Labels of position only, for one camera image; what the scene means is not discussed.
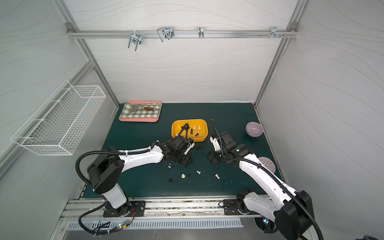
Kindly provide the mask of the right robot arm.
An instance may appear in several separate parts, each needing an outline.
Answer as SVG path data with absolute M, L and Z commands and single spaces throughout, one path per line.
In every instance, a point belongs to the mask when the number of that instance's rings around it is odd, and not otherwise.
M 237 145 L 228 132 L 212 134 L 214 150 L 208 159 L 213 164 L 232 163 L 248 174 L 268 195 L 261 197 L 249 190 L 237 195 L 237 208 L 241 214 L 251 212 L 264 217 L 264 224 L 273 223 L 287 240 L 297 240 L 315 224 L 310 195 L 288 186 L 270 171 L 247 146 Z

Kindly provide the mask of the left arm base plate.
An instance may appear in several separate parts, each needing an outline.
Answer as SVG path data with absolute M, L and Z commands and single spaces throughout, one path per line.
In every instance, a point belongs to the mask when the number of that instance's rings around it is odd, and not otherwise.
M 121 207 L 114 209 L 110 202 L 105 205 L 103 213 L 104 218 L 116 218 L 116 217 L 143 217 L 146 207 L 145 201 L 131 201 L 123 204 Z

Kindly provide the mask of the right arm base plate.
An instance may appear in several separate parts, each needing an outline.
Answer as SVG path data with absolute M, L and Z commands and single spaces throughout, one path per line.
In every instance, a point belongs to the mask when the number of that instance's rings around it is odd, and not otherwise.
M 224 199 L 218 203 L 218 206 L 224 210 L 226 216 L 258 216 L 257 212 L 248 210 L 238 199 Z

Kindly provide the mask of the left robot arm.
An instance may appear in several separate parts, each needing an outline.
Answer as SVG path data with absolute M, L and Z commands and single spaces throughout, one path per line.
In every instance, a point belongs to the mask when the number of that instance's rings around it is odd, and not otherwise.
M 176 136 L 165 142 L 155 141 L 143 149 L 116 151 L 110 148 L 109 151 L 96 151 L 98 157 L 87 168 L 89 185 L 96 194 L 107 200 L 112 209 L 117 210 L 129 202 L 118 184 L 123 172 L 148 164 L 157 164 L 167 158 L 188 166 L 192 161 L 189 151 L 194 146 L 192 139 Z

